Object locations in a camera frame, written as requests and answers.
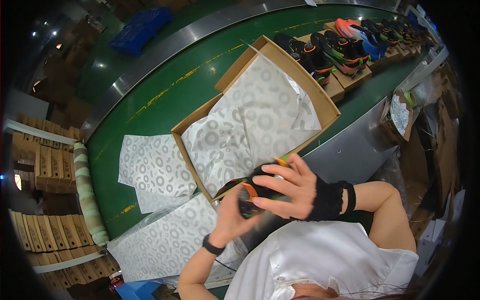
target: person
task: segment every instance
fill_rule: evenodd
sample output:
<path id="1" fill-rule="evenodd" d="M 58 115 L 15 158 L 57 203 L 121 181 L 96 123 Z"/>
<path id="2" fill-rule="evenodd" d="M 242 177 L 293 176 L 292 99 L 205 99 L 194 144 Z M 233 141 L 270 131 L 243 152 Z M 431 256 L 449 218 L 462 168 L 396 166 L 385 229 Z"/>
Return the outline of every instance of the person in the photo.
<path id="1" fill-rule="evenodd" d="M 264 175 L 253 182 L 289 196 L 291 202 L 259 197 L 253 202 L 296 220 L 247 255 L 225 299 L 376 299 L 402 294 L 418 256 L 398 190 L 383 181 L 328 184 L 297 154 L 287 162 L 291 168 L 262 166 L 284 180 Z M 204 286 L 214 260 L 229 241 L 260 220 L 261 215 L 240 215 L 238 192 L 235 187 L 223 198 L 215 229 L 183 268 L 178 282 L 182 300 L 216 299 Z M 374 212 L 369 235 L 360 223 L 331 221 L 352 210 Z"/>

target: green conveyor belt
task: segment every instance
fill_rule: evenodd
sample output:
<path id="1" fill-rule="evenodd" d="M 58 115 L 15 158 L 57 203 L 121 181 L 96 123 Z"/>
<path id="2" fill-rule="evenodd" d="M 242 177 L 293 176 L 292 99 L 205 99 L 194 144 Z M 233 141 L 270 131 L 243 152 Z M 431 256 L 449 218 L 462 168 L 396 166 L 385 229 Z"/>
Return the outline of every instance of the green conveyor belt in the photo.
<path id="1" fill-rule="evenodd" d="M 145 217 L 132 187 L 117 183 L 123 136 L 168 134 L 170 129 L 219 92 L 214 85 L 253 42 L 278 32 L 303 36 L 336 18 L 378 20 L 393 14 L 353 5 L 319 5 L 270 13 L 221 31 L 182 52 L 144 80 L 112 111 L 88 141 L 90 171 L 98 206 L 113 239 Z M 366 84 L 337 102 L 341 117 L 301 155 L 313 150 L 382 100 L 418 65 L 407 59 L 374 74 Z"/>

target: blue pallet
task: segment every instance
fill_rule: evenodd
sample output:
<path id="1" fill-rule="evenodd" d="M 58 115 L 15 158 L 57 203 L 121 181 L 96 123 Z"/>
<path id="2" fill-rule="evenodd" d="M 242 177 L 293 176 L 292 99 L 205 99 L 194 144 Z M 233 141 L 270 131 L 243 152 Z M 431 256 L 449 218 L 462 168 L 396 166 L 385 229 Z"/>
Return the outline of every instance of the blue pallet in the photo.
<path id="1" fill-rule="evenodd" d="M 109 45 L 124 54 L 140 56 L 140 49 L 167 22 L 172 22 L 172 14 L 168 7 L 158 7 L 139 12 L 110 41 Z"/>

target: hand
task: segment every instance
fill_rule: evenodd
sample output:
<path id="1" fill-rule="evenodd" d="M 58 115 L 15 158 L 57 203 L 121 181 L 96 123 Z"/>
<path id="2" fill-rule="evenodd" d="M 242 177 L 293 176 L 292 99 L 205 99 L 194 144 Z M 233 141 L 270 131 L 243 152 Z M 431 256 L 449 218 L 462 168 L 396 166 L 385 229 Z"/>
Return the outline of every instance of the hand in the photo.
<path id="1" fill-rule="evenodd" d="M 216 227 L 208 239 L 208 242 L 217 248 L 225 247 L 229 241 L 248 232 L 262 217 L 262 214 L 249 219 L 241 216 L 238 199 L 240 188 L 241 185 L 238 184 L 228 192 L 218 208 Z"/>
<path id="2" fill-rule="evenodd" d="M 264 172 L 280 175 L 285 180 L 261 175 L 255 176 L 253 182 L 290 197 L 292 202 L 255 197 L 253 203 L 284 219 L 292 216 L 303 220 L 309 216 L 313 209 L 313 200 L 317 195 L 317 176 L 296 153 L 290 155 L 287 162 L 292 168 L 279 165 L 262 166 Z"/>

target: wire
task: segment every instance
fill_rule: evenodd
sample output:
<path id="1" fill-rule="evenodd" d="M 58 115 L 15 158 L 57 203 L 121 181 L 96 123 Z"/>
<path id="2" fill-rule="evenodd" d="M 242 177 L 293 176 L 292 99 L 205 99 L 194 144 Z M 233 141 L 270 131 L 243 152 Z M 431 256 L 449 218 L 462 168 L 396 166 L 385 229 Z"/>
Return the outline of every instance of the wire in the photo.
<path id="1" fill-rule="evenodd" d="M 224 266 L 224 267 L 227 268 L 227 269 L 230 269 L 230 270 L 232 270 L 232 271 L 234 271 L 234 272 L 237 271 L 237 270 L 235 270 L 235 269 L 230 268 L 230 267 L 227 266 L 226 264 L 219 262 L 217 259 L 215 259 L 215 261 L 216 261 L 217 263 L 221 264 L 222 266 Z"/>

